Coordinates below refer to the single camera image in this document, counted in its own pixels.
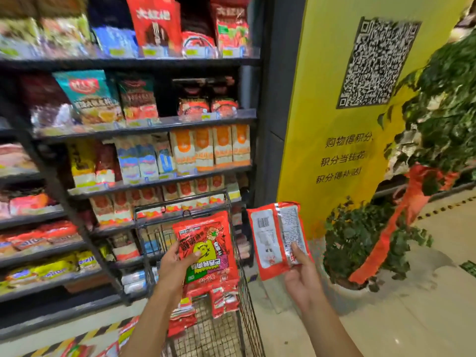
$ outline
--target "forearm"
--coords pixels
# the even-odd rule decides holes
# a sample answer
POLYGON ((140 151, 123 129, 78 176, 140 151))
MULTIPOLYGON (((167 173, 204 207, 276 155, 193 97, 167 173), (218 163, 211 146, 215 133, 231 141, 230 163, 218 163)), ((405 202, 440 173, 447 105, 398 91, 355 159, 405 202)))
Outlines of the forearm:
POLYGON ((302 320, 317 357, 362 357, 324 293, 302 320))
POLYGON ((173 306, 168 297, 156 288, 140 315, 134 332, 122 349, 120 357, 156 357, 160 355, 169 328, 173 306))

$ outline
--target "potted plant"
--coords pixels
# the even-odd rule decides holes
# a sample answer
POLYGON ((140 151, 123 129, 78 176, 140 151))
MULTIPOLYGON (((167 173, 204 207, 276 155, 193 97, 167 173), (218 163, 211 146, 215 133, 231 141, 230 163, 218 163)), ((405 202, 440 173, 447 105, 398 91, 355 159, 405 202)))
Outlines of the potted plant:
MULTIPOLYGON (((391 204, 376 206, 363 203, 351 209, 353 204, 348 197, 347 202, 339 204, 326 219, 326 250, 321 265, 331 288, 352 298, 379 289, 378 276, 371 276, 361 284, 348 279, 370 255, 395 209, 391 204)), ((380 269, 394 272, 393 279, 403 280, 407 277, 410 264, 405 254, 410 250, 410 240, 420 246, 431 246, 433 242, 425 229, 408 226, 402 217, 391 235, 389 253, 380 266, 380 269)))
MULTIPOLYGON (((396 87, 395 95, 408 88, 414 96, 403 103, 402 116, 406 131, 415 130, 411 142, 413 154, 401 153, 395 163, 407 163, 408 185, 387 226, 382 230, 365 262, 349 277, 363 283, 375 275, 389 252, 389 238, 404 214, 410 225, 430 197, 439 190, 450 189, 468 162, 476 157, 476 31, 461 41, 445 44, 433 53, 427 65, 407 75, 396 87)), ((377 122, 384 127, 396 110, 391 105, 377 122)), ((387 144, 385 157, 392 155, 404 133, 387 144)))

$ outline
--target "plant pot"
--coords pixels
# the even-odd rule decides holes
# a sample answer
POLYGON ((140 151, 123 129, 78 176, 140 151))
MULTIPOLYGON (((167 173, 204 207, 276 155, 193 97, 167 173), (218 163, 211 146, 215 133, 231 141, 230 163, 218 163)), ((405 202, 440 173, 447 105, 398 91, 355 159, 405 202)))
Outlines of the plant pot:
POLYGON ((342 287, 339 284, 332 283, 330 281, 330 276, 329 274, 327 274, 322 261, 319 263, 319 272, 321 276, 323 277, 323 279, 325 280, 324 282, 329 286, 329 288, 333 289, 337 294, 343 297, 350 298, 350 299, 360 299, 370 292, 368 284, 362 289, 354 290, 354 289, 348 289, 348 288, 342 287))

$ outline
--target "tiled floor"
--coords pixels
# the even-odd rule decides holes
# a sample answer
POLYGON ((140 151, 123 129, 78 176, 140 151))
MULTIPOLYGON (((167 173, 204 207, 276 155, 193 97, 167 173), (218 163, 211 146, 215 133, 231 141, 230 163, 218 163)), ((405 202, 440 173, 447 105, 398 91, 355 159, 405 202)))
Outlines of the tiled floor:
MULTIPOLYGON (((427 205, 432 211, 476 196, 465 191, 427 205)), ((349 335, 365 357, 475 356, 476 278, 458 267, 476 262, 476 200, 417 222, 433 235, 432 248, 415 246, 408 253, 411 271, 405 281, 383 274, 374 294, 348 300, 326 288, 349 335)), ((306 331, 279 279, 249 286, 266 355, 312 356, 306 331)), ((145 301, 119 306, 48 328, 0 345, 2 357, 16 357, 88 330, 138 315, 145 301)), ((95 356, 117 338, 117 332, 94 338, 95 356)), ((60 351, 51 357, 58 357, 60 351)))

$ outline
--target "green plant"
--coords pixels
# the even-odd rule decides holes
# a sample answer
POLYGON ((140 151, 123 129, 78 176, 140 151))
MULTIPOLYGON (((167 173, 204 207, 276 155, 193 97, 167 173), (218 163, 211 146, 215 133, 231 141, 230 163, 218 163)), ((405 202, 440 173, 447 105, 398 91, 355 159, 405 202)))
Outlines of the green plant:
MULTIPOLYGON (((360 289, 349 282, 350 275, 366 260, 380 232, 387 225, 395 207, 391 204, 376 206, 360 205, 351 209, 354 203, 348 201, 332 210, 326 219, 326 251, 324 253, 324 268, 332 283, 338 283, 349 289, 360 289)), ((380 269, 394 272, 393 279, 403 280, 410 270, 410 264, 405 254, 410 250, 408 242, 414 240, 420 246, 431 246, 433 239, 425 229, 410 227, 405 224, 404 217, 398 221, 398 229, 391 235, 390 251, 380 269)), ((377 277, 370 279, 370 290, 378 290, 377 277)))
MULTIPOLYGON (((415 163, 437 168, 444 173, 461 172, 467 161, 476 157, 476 31, 465 39, 444 45, 433 53, 423 69, 413 71, 397 86, 417 94, 402 106, 406 130, 416 125, 420 134, 413 144, 412 156, 400 155, 399 163, 415 163)), ((391 120, 393 106, 386 115, 391 120)), ((384 115, 378 123, 384 126, 384 115)), ((395 136, 399 143, 403 133, 395 136)), ((388 158, 390 143, 384 150, 388 158)), ((435 193, 444 179, 427 175, 427 193, 435 193)))

